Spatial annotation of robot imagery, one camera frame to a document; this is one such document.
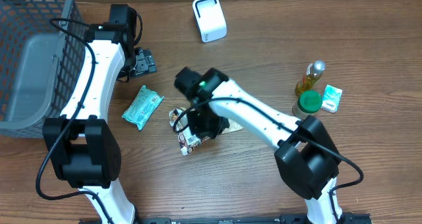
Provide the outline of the brown mixed nuts bag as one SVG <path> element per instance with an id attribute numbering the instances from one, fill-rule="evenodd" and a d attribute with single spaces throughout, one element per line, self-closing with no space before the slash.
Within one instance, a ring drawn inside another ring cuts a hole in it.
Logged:
<path id="1" fill-rule="evenodd" d="M 176 119 L 180 116 L 182 112 L 184 112 L 184 110 L 184 107 L 178 107 L 169 112 L 170 126 L 173 126 L 175 124 Z M 229 126 L 227 128 L 222 129 L 220 131 L 221 134 L 236 132 L 243 129 L 240 124 L 236 123 L 231 119 L 228 120 L 228 123 Z M 177 139 L 181 148 L 181 153 L 183 155 L 189 155 L 195 148 L 207 141 L 209 137 L 205 136 L 204 138 L 199 138 L 191 132 L 190 128 L 186 128 L 184 131 L 180 132 L 177 135 Z"/>

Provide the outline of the green flushable wipes pack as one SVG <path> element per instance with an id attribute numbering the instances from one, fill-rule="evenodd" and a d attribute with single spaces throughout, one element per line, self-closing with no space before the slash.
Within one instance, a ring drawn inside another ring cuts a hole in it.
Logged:
<path id="1" fill-rule="evenodd" d="M 121 117 L 135 124 L 138 130 L 142 130 L 163 100 L 163 96 L 160 96 L 157 92 L 143 85 L 132 104 L 125 110 Z"/>

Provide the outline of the green lidded jar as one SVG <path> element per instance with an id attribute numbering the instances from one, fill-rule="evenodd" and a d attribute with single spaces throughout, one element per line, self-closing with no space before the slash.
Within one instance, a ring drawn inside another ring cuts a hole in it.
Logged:
<path id="1" fill-rule="evenodd" d="M 306 119 L 309 115 L 314 115 L 322 107 L 322 97 L 314 90 L 303 92 L 294 103 L 293 114 L 300 118 Z"/>

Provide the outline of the yellow oil bottle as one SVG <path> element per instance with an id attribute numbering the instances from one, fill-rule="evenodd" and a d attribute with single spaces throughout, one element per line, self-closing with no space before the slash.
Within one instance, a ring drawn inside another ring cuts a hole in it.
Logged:
<path id="1" fill-rule="evenodd" d="M 303 92 L 310 90 L 322 77 L 326 68 L 324 61 L 315 61 L 311 63 L 303 77 L 295 86 L 295 94 L 300 96 Z"/>

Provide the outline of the small teal tissue pack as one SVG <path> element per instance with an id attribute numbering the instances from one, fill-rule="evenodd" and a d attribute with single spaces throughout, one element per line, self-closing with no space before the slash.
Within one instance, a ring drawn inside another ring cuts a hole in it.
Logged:
<path id="1" fill-rule="evenodd" d="M 330 113 L 337 112 L 342 98 L 342 92 L 342 89 L 327 84 L 322 96 L 321 108 Z"/>

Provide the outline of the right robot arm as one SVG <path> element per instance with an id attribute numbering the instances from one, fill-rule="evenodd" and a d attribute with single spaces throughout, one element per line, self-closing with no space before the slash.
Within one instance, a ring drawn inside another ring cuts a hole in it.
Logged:
<path id="1" fill-rule="evenodd" d="M 199 138 L 215 138 L 234 121 L 274 150 L 282 180 L 307 205 L 310 223 L 341 223 L 342 209 L 333 188 L 339 173 L 338 151 L 322 123 L 279 112 L 244 91 L 217 69 L 199 74 L 181 70 L 175 87 L 192 107 L 188 127 Z"/>

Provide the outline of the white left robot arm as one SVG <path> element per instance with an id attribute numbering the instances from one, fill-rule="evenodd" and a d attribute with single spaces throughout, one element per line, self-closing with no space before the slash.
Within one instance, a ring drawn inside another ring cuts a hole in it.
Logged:
<path id="1" fill-rule="evenodd" d="M 114 20 L 89 24 L 77 40 L 85 49 L 82 70 L 60 116 L 44 121 L 47 147 L 35 188 L 45 200 L 86 196 L 100 216 L 98 223 L 138 223 L 136 206 L 119 181 L 121 150 L 107 123 L 115 82 L 137 66 L 140 33 L 135 23 Z M 41 189 L 47 164 L 74 192 L 49 196 Z"/>

